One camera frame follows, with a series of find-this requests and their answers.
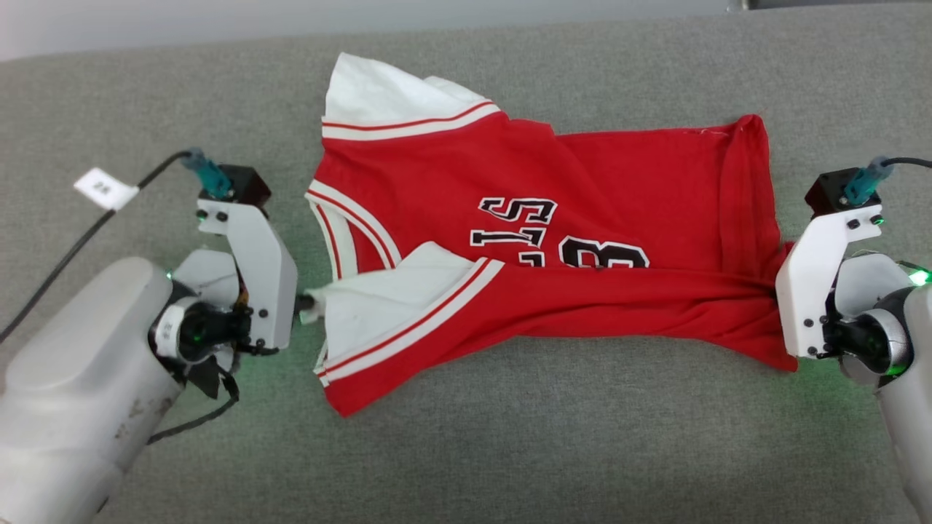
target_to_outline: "cable connector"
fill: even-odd
[[[842,203],[857,207],[868,201],[877,191],[877,186],[893,174],[893,164],[887,163],[887,160],[887,157],[877,157],[870,161],[868,167],[858,170],[851,182],[844,187],[847,202]]]
[[[200,147],[191,147],[187,151],[190,156],[181,158],[181,164],[198,176],[204,191],[218,200],[232,197],[230,192],[233,190],[233,182],[220,171],[213,160],[205,157]]]

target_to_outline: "jersey lettering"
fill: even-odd
[[[471,246],[483,246],[497,242],[521,242],[534,247],[541,247],[543,235],[547,232],[544,228],[520,228],[519,232],[512,231],[485,231],[482,229],[473,229],[470,231]]]
[[[556,202],[549,199],[511,199],[507,206],[504,203],[504,198],[488,197],[480,200],[479,209],[507,222],[516,221],[527,209],[528,217],[524,221],[530,224],[550,224],[556,211]]]
[[[641,248],[618,242],[600,242],[567,236],[560,242],[560,261],[574,268],[646,268],[650,260]]]
[[[522,264],[528,264],[532,268],[543,268],[544,256],[543,251],[525,251],[518,254],[518,260]]]

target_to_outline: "white wall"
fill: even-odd
[[[737,0],[0,0],[0,60],[321,32],[719,14]]]

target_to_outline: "white cable label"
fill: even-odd
[[[106,210],[119,211],[139,193],[139,187],[127,186],[100,168],[77,179],[75,189]]]

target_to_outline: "red stripe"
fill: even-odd
[[[456,293],[454,293],[453,295],[448,296],[448,297],[446,298],[446,300],[444,300],[439,306],[437,306],[436,308],[434,308],[430,313],[427,313],[427,315],[425,315],[424,317],[422,317],[419,321],[417,321],[417,322],[414,323],[414,324],[409,325],[409,326],[408,326],[406,329],[404,329],[403,331],[400,331],[399,333],[396,333],[393,337],[389,338],[388,340],[385,340],[384,342],[382,342],[382,343],[376,345],[375,347],[369,348],[368,350],[366,350],[366,351],[364,351],[364,352],[361,352],[361,353],[359,353],[359,354],[357,354],[357,355],[353,355],[352,358],[350,358],[349,360],[347,360],[347,361],[345,361],[345,362],[341,362],[341,363],[339,363],[339,364],[337,364],[337,365],[334,365],[333,367],[326,368],[326,369],[324,370],[324,373],[326,373],[326,372],[328,372],[328,371],[336,371],[337,369],[339,369],[340,367],[343,367],[344,365],[347,365],[347,364],[349,364],[349,363],[351,363],[351,362],[355,362],[355,361],[357,361],[357,360],[359,360],[359,359],[365,357],[367,354],[371,354],[371,353],[373,353],[373,352],[377,352],[378,350],[384,348],[385,346],[388,346],[389,344],[391,344],[391,343],[394,342],[395,340],[397,340],[397,339],[403,337],[404,335],[410,333],[411,331],[413,331],[414,329],[416,329],[418,326],[420,326],[420,325],[424,324],[425,322],[429,321],[429,320],[431,319],[431,317],[433,317],[433,315],[437,314],[438,311],[440,311],[440,310],[442,310],[444,307],[446,307],[446,305],[449,304],[451,301],[453,301],[454,298],[456,298],[457,296],[461,295],[462,292],[463,292],[463,290],[465,290],[467,287],[469,287],[469,285],[470,285],[471,283],[475,282],[475,279],[479,278],[479,275],[482,274],[482,272],[486,269],[486,267],[488,266],[488,264],[489,264],[490,262],[491,262],[491,260],[486,259],[486,261],[482,263],[482,266],[479,267],[479,270],[477,270],[475,273],[473,273],[473,276],[470,277],[469,280],[466,281],[465,284],[463,284],[462,286],[460,286],[459,289],[456,291]]]
[[[334,261],[336,262],[336,279],[340,280],[343,278],[343,269],[340,267],[340,250],[336,247],[336,237],[334,236],[334,230],[330,227],[330,221],[327,220],[327,215],[323,211],[323,207],[320,204],[317,205],[317,212],[321,214],[323,219],[323,224],[327,228],[327,235],[330,237],[330,245],[334,250]]]
[[[398,128],[407,128],[411,126],[417,126],[420,124],[430,124],[432,122],[452,122],[457,118],[463,118],[466,115],[469,115],[471,112],[475,111],[480,107],[485,107],[487,105],[492,105],[491,101],[485,101],[463,111],[462,113],[456,115],[455,117],[450,118],[425,118],[423,120],[417,120],[414,122],[405,122],[404,124],[390,124],[388,126],[351,126],[350,124],[335,124],[333,122],[323,122],[325,128],[343,128],[347,130],[356,130],[356,131],[382,131],[382,130],[395,130]]]
[[[352,216],[352,217],[355,218],[356,220],[359,220],[359,223],[362,224],[362,225],[364,225],[364,226],[366,227],[366,229],[368,229],[369,232],[372,233],[372,236],[376,237],[376,240],[378,241],[378,245],[382,246],[382,252],[385,254],[385,258],[388,259],[388,261],[389,261],[389,266],[391,266],[392,268],[395,267],[395,262],[394,262],[394,260],[391,259],[391,252],[389,251],[389,246],[386,245],[386,243],[382,240],[381,237],[378,236],[378,233],[376,233],[376,230],[375,230],[372,226],[370,226],[368,222],[366,222],[365,220],[363,220],[359,215],[357,215],[356,213],[354,213],[354,212],[353,212],[350,208],[348,208],[347,206],[341,204],[340,202],[338,202],[338,201],[336,201],[336,200],[331,199],[330,197],[328,197],[328,196],[326,196],[326,195],[322,195],[322,194],[318,193],[317,191],[314,191],[313,189],[308,189],[308,194],[311,195],[311,196],[313,196],[313,197],[316,198],[316,199],[326,200],[327,202],[329,202],[329,203],[335,205],[336,207],[340,208],[341,210],[343,210],[344,213],[346,213],[346,214]]]

